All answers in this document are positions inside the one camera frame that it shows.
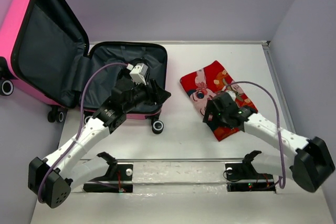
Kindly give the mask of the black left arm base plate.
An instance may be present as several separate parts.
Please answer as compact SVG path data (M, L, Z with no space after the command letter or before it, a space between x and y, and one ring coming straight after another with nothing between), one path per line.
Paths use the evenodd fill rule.
M118 163L109 174L86 182L82 189L87 193L132 193L133 164Z

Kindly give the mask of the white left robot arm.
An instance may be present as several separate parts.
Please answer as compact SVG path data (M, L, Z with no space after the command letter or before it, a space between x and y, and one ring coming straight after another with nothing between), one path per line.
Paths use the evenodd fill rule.
M137 105L162 105L170 96L171 93L154 79L147 84L122 81L74 137L44 159L35 157L29 163L28 188L37 195L40 203L56 208L79 185L97 177L113 178L117 161L106 152L81 165L78 162L112 134Z

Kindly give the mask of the pink hard-shell suitcase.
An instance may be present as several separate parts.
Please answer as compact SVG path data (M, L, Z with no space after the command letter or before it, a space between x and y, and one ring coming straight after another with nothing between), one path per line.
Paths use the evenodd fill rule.
M110 96L127 63L144 58L147 81L165 88L167 51L145 42L104 41L88 35L66 0L12 0L1 26L1 95L15 89L49 105L49 122L83 107L83 121Z

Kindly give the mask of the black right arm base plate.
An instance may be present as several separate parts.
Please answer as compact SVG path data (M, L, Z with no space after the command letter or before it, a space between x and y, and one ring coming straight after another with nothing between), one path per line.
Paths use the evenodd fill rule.
M243 163L227 163L223 171L223 177L227 181L227 191L276 192L276 181L271 174L257 173L252 167Z

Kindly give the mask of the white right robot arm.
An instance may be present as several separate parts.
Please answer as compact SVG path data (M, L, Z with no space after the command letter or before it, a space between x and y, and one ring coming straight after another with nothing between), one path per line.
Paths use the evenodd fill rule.
M227 92L207 102L203 122L239 129L280 152L278 156L260 151L247 155L241 171L248 178L259 173L276 175L281 187L285 186L286 179L292 179L303 190L314 193L335 171L335 164L323 139L310 139L281 128L255 109L239 107Z

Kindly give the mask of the red cartoon print cloth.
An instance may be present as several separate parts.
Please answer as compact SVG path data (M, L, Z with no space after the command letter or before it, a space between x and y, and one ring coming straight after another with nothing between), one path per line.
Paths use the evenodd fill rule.
M202 116L205 115L207 102L221 92L229 93L239 107L249 106L254 110L257 109L243 89L233 83L233 78L217 60L180 78L183 90L195 110Z

